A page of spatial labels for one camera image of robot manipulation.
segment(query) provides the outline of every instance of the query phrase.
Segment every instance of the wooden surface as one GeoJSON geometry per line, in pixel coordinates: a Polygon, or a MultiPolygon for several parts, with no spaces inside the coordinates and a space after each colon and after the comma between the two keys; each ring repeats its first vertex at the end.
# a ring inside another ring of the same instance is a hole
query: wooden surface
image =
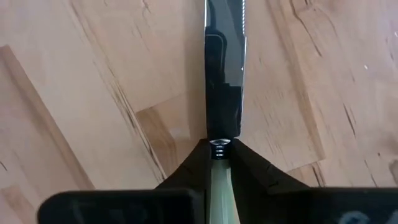
{"type": "MultiPolygon", "coordinates": [[[[311,186],[397,186],[398,2],[246,5],[240,139],[311,186]]],[[[0,223],[30,223],[60,190],[153,188],[178,167],[206,137],[203,10],[0,0],[0,223]]]]}

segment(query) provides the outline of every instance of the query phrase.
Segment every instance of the wooden floor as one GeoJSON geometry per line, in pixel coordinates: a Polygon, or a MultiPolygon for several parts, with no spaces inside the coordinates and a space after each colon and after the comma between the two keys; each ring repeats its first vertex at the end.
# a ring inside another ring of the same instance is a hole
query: wooden floor
{"type": "MultiPolygon", "coordinates": [[[[240,139],[311,186],[398,185],[398,2],[246,3],[240,139]]],[[[202,0],[0,1],[0,223],[150,189],[206,137],[202,0]]]]}

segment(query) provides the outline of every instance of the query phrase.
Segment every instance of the knife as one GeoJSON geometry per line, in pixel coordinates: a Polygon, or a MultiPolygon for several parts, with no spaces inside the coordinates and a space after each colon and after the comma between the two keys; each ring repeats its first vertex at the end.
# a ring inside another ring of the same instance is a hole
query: knife
{"type": "Polygon", "coordinates": [[[237,223],[228,157],[241,134],[245,0],[207,0],[205,7],[206,125],[211,146],[210,224],[237,223]]]}

